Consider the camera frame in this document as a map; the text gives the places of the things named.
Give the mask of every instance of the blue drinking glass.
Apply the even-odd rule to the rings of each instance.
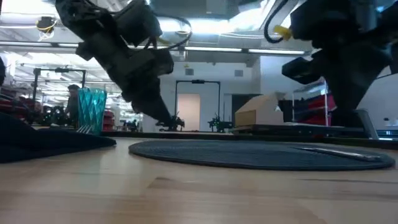
[[[81,88],[79,98],[79,128],[95,135],[102,132],[107,92],[99,88]]]

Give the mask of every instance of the wooden table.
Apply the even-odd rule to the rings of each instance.
[[[396,169],[191,166],[129,155],[142,140],[117,140],[115,148],[0,165],[0,223],[398,223]]]

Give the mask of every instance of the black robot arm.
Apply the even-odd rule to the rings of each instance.
[[[374,0],[307,0],[291,13],[291,35],[309,40],[312,60],[296,58],[282,74],[301,84],[324,77],[337,110],[332,125],[355,126],[353,111],[380,72],[393,63],[398,2],[376,11]]]
[[[131,1],[115,13],[90,0],[56,0],[55,7],[63,24],[83,40],[76,54],[85,60],[95,58],[136,112],[170,123],[159,80],[160,75],[173,72],[169,50],[155,47],[136,50],[128,46],[138,46],[146,39],[154,41],[162,35],[159,22],[145,0]]]

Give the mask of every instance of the doorway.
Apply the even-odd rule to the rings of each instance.
[[[185,121],[183,131],[200,130],[200,95],[181,93],[177,96],[177,112]]]

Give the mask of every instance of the round placemat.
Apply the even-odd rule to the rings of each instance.
[[[373,156],[377,160],[364,161],[301,150],[311,147]],[[388,168],[395,164],[395,160],[385,154],[361,149],[262,141],[145,141],[131,145],[129,152],[184,164],[264,170],[366,170]]]

